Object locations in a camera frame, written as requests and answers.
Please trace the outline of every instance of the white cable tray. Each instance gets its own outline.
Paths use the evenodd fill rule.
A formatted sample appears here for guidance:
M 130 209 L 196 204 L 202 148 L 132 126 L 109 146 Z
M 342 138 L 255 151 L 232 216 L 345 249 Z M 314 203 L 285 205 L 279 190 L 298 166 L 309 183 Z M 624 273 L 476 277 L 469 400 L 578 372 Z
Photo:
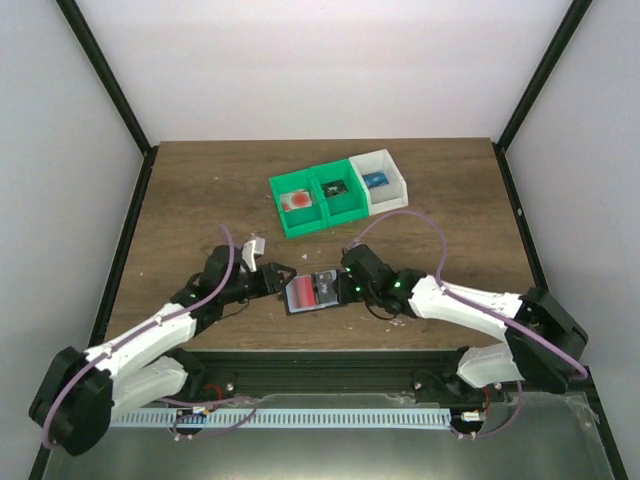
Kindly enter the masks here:
M 140 408 L 117 420 L 112 427 L 167 428 L 176 419 L 176 408 Z M 201 418 L 188 418 L 180 428 L 225 428 L 246 415 L 250 408 L 225 408 Z M 280 409 L 258 410 L 241 428 L 400 428 L 447 430 L 451 413 L 442 408 L 385 409 Z

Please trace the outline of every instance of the wire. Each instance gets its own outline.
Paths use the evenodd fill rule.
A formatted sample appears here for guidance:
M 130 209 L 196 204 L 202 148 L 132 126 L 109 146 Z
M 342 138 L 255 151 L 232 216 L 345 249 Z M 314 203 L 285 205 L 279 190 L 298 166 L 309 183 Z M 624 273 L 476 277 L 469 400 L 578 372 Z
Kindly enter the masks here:
M 378 302 L 378 304 L 382 305 L 384 303 L 382 300 L 380 300 L 380 298 L 376 295 L 376 292 L 373 290 L 373 287 L 371 286 L 371 280 L 367 282 L 367 289 L 369 289 L 369 293 L 373 296 L 374 300 Z M 364 306 L 367 307 L 367 310 L 369 310 L 369 313 L 371 315 L 373 315 L 376 318 L 379 318 L 380 320 L 387 320 L 387 321 L 395 320 L 396 317 L 398 316 L 398 314 L 396 313 L 393 317 L 381 317 L 371 309 L 371 305 L 369 305 L 368 303 L 365 302 Z
M 516 402 L 516 409 L 513 411 L 513 413 L 509 417 L 509 419 L 506 422 L 504 422 L 502 425 L 500 425 L 498 428 L 496 428 L 495 430 L 491 430 L 490 432 L 487 432 L 487 433 L 464 434 L 464 433 L 460 433 L 458 430 L 456 430 L 451 425 L 449 425 L 449 430 L 451 430 L 451 432 L 454 433 L 458 438 L 468 437 L 468 438 L 473 438 L 473 439 L 492 437 L 493 435 L 495 435 L 497 433 L 500 433 L 501 431 L 505 430 L 507 427 L 509 427 L 516 420 L 518 415 L 520 415 L 520 411 L 522 410 L 522 404 L 524 403 L 524 400 L 523 400 L 524 395 L 523 395 L 523 392 L 522 392 L 522 383 L 516 382 L 516 385 L 518 386 L 518 400 Z
M 386 320 L 387 322 L 389 322 L 391 320 L 395 320 L 396 317 L 398 316 L 398 315 L 395 315 L 393 317 L 381 317 L 380 315 L 378 315 L 376 312 L 373 311 L 373 309 L 371 308 L 371 305 L 369 305 L 368 303 L 365 303 L 364 306 L 367 307 L 367 310 L 369 310 L 369 313 L 371 315 L 373 315 L 376 318 L 379 318 L 380 320 Z
M 173 400 L 171 398 L 160 398 L 158 400 L 160 402 L 168 403 L 169 405 L 175 405 L 175 406 L 178 406 L 178 407 L 204 407 L 207 410 L 214 410 L 214 409 L 217 409 L 218 407 L 220 407 L 222 405 L 229 405 L 229 404 L 233 404 L 233 403 L 250 403 L 250 404 L 254 405 L 254 407 L 251 410 L 251 412 L 249 412 L 239 422 L 234 423 L 230 427 L 226 427 L 226 428 L 222 428 L 220 430 L 216 430 L 215 432 L 212 432 L 212 433 L 208 433 L 208 434 L 200 433 L 200 434 L 198 434 L 198 438 L 219 437 L 220 435 L 224 435 L 226 433 L 229 433 L 229 432 L 241 427 L 242 425 L 244 425 L 245 423 L 250 421 L 256 415 L 256 413 L 258 411 L 258 403 L 259 403 L 258 399 L 252 398 L 252 397 L 234 397 L 234 398 L 226 398 L 224 400 L 214 400 L 214 401 L 210 401 L 210 402 L 200 402 L 200 403 L 182 402 L 182 401 L 179 401 L 179 400 Z M 180 438 L 189 438 L 189 435 L 184 435 L 184 434 L 178 432 L 178 430 L 177 430 L 178 424 L 180 424 L 181 422 L 186 421 L 189 418 L 195 418 L 195 417 L 202 418 L 202 417 L 200 417 L 200 415 L 195 414 L 195 413 L 194 414 L 190 414 L 190 415 L 183 415 L 182 417 L 176 417 L 176 420 L 173 422 L 173 425 L 171 426 L 171 433 L 174 435 L 174 437 L 177 440 L 179 440 Z
M 491 405 L 491 397 L 489 396 L 489 389 L 487 387 L 484 387 L 482 390 L 484 391 L 484 396 L 486 400 L 486 405 L 484 407 L 484 419 L 486 420 L 487 416 L 489 415 L 489 405 Z
M 220 320 L 224 320 L 225 318 L 229 318 L 229 317 L 235 317 L 236 315 L 241 314 L 242 312 L 244 312 L 247 308 L 249 308 L 249 299 L 247 299 L 247 303 L 245 303 L 242 308 L 240 308 L 238 311 L 236 312 L 232 312 L 229 313 L 227 315 L 225 315 L 224 317 L 220 317 Z
M 503 322 L 505 325 L 513 328 L 514 330 L 519 331 L 520 333 L 528 336 L 529 338 L 531 338 L 532 340 L 538 342 L 540 345 L 542 345 L 543 347 L 545 347 L 547 350 L 549 350 L 550 352 L 552 352 L 554 355 L 558 356 L 559 358 L 561 358 L 563 361 L 565 361 L 566 363 L 568 363 L 569 365 L 571 365 L 575 370 L 577 370 L 577 372 L 580 374 L 579 379 L 580 380 L 585 380 L 587 378 L 589 378 L 589 373 L 587 372 L 587 369 L 580 364 L 580 362 L 578 362 L 575 358 L 573 358 L 572 356 L 566 354 L 565 352 L 563 352 L 561 349 L 559 349 L 558 347 L 556 347 L 554 344 L 552 344 L 551 342 L 549 342 L 546 338 L 541 337 L 540 335 L 538 335 L 536 332 L 534 332 L 533 330 L 530 330 L 529 328 L 525 327 L 524 325 L 521 325 L 520 323 L 516 322 L 515 320 L 513 320 L 512 318 L 509 318 L 505 315 L 502 315 L 501 313 L 498 313 L 490 308 L 485 307 L 484 305 L 480 305 L 476 302 L 473 302 L 461 295 L 458 295 L 457 293 L 452 292 L 446 285 L 445 283 L 442 281 L 441 279 L 441 274 L 442 274 L 442 269 L 444 268 L 444 264 L 447 261 L 447 255 L 448 255 L 448 247 L 447 247 L 447 240 L 444 236 L 444 232 L 442 231 L 442 229 L 438 226 L 438 224 L 433 221 L 431 218 L 427 217 L 426 215 L 420 213 L 420 212 L 415 212 L 413 210 L 396 210 L 394 212 L 389 212 L 385 215 L 382 215 L 380 218 L 378 218 L 377 220 L 375 220 L 374 222 L 371 222 L 367 228 L 365 228 L 360 235 L 358 235 L 350 244 L 349 246 L 347 246 L 347 249 L 353 248 L 355 245 L 357 245 L 358 243 L 360 243 L 360 240 L 367 234 L 369 233 L 369 231 L 375 227 L 378 223 L 380 223 L 382 220 L 389 218 L 393 215 L 413 215 L 414 217 L 419 217 L 422 218 L 424 221 L 426 221 L 429 225 L 431 225 L 431 227 L 433 227 L 433 229 L 436 231 L 436 233 L 438 234 L 438 236 L 440 237 L 440 243 L 442 244 L 442 256 L 440 257 L 440 263 L 438 264 L 438 268 L 436 269 L 436 274 L 435 274 L 435 279 L 436 279 L 436 283 L 438 284 L 438 286 L 440 287 L 440 290 L 442 290 L 442 292 L 445 295 L 450 296 L 451 298 L 453 298 L 454 300 L 457 300 L 458 302 L 471 307 L 471 308 L 475 308 L 476 310 L 479 310 L 482 313 L 485 313 L 487 315 L 492 316 L 493 318 L 496 318 L 498 320 L 500 320 L 501 322 Z
M 202 389 L 215 390 L 218 394 L 218 400 L 222 400 L 224 398 L 224 393 L 222 392 L 222 388 L 220 388 L 220 385 L 216 385 L 215 383 L 207 383 L 204 387 L 202 387 Z
M 190 305 L 189 307 L 186 307 L 182 310 L 178 310 L 177 312 L 165 315 L 161 317 L 157 322 L 149 322 L 146 325 L 143 325 L 142 327 L 137 328 L 136 330 L 131 332 L 129 335 L 127 335 L 125 338 L 123 338 L 119 342 L 115 343 L 114 345 L 111 345 L 110 353 L 103 352 L 100 355 L 98 355 L 96 358 L 91 360 L 89 363 L 87 363 L 84 367 L 82 367 L 78 371 L 78 373 L 76 373 L 71 378 L 71 380 L 69 380 L 69 382 L 62 388 L 62 390 L 60 390 L 60 393 L 51 404 L 49 413 L 47 413 L 44 423 L 42 424 L 42 446 L 43 447 L 49 450 L 53 448 L 54 443 L 49 440 L 49 431 L 51 430 L 51 424 L 53 422 L 53 418 L 56 416 L 56 413 L 58 413 L 58 410 L 60 409 L 60 405 L 62 405 L 62 402 L 64 401 L 64 399 L 67 397 L 67 395 L 69 395 L 69 392 L 71 392 L 73 387 L 75 387 L 78 384 L 78 382 L 82 380 L 84 376 L 91 371 L 93 367 L 95 367 L 98 363 L 105 360 L 106 358 L 109 358 L 111 354 L 117 352 L 123 346 L 125 346 L 135 338 L 139 337 L 143 333 L 148 332 L 152 328 L 160 326 L 164 322 L 180 317 L 186 313 L 190 313 L 200 308 L 202 305 L 206 304 L 207 302 L 210 302 L 216 295 L 220 293 L 220 291 L 224 288 L 226 283 L 229 281 L 229 277 L 231 276 L 231 270 L 233 269 L 234 253 L 235 253 L 233 238 L 231 237 L 231 232 L 229 231 L 229 228 L 227 228 L 226 225 L 220 225 L 220 229 L 222 230 L 222 233 L 224 233 L 227 243 L 229 244 L 229 263 L 227 265 L 227 270 L 225 271 L 224 276 L 220 281 L 220 284 L 213 290 L 213 292 L 211 292 L 202 300 L 194 303 L 193 305 Z

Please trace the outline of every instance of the memory card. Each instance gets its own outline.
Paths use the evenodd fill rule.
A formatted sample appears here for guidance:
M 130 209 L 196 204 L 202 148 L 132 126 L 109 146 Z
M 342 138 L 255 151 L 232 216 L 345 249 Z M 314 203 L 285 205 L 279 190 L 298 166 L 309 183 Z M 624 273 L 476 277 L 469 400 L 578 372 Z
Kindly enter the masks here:
M 284 305 L 288 315 L 338 307 L 338 294 L 334 282 L 337 270 L 297 275 L 284 289 Z
M 298 208 L 307 208 L 313 205 L 311 195 L 304 189 L 294 190 L 293 192 L 283 193 L 280 195 L 280 205 L 284 212 L 297 210 Z
M 324 193 L 325 198 L 336 197 L 338 195 L 342 195 L 343 193 L 347 193 L 349 189 L 347 185 L 342 180 L 336 180 L 334 182 L 324 183 L 321 185 L 322 192 Z
M 382 185 L 389 185 L 389 180 L 384 172 L 367 173 L 362 176 L 362 179 L 369 189 L 381 187 Z

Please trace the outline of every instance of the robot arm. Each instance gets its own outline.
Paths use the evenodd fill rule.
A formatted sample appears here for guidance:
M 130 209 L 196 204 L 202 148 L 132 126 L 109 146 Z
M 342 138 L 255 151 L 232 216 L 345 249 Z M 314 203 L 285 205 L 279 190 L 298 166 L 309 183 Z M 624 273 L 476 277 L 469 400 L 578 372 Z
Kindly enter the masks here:
M 525 295 L 516 295 L 448 283 L 440 285 L 425 272 L 413 269 L 395 272 L 364 244 L 345 250 L 341 263 L 345 271 L 335 284 L 341 303 L 363 301 L 391 315 L 445 320 L 498 340 L 500 343 L 496 345 L 461 353 L 457 374 L 472 387 L 526 380 L 551 393 L 567 390 L 573 366 L 521 331 L 531 330 L 568 357 L 576 361 L 580 358 L 587 334 L 549 292 L 531 288 Z M 453 296 L 471 301 L 484 311 Z M 513 319 L 524 328 L 507 326 L 486 313 L 489 311 Z
M 255 256 L 263 251 L 263 240 L 247 242 L 242 251 L 234 252 L 229 280 L 215 298 L 189 313 L 164 320 L 205 299 L 218 287 L 229 264 L 230 251 L 228 246 L 216 247 L 204 271 L 194 275 L 153 316 L 118 338 L 84 352 L 72 347 L 62 350 L 54 357 L 29 416 L 44 426 L 62 388 L 82 368 L 104 357 L 64 398 L 49 429 L 50 438 L 71 455 L 79 455 L 102 438 L 112 419 L 183 390 L 193 377 L 193 369 L 185 352 L 171 352 L 172 349 L 224 318 L 225 305 L 280 293 L 295 276 L 294 269 L 277 263 L 256 266 Z M 115 348 L 135 332 L 139 334 Z

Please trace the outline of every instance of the red sd card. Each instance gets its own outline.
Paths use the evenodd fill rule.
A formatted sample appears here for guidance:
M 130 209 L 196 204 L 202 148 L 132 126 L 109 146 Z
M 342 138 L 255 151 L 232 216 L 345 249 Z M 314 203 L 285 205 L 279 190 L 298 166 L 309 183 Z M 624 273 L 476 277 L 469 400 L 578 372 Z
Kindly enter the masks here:
M 298 275 L 285 287 L 285 309 L 289 315 L 320 310 L 340 305 L 333 282 L 338 278 L 337 270 Z
M 307 208 L 313 205 L 311 195 L 306 190 L 294 190 L 293 192 L 280 195 L 280 205 L 282 210 L 290 212 L 298 208 Z

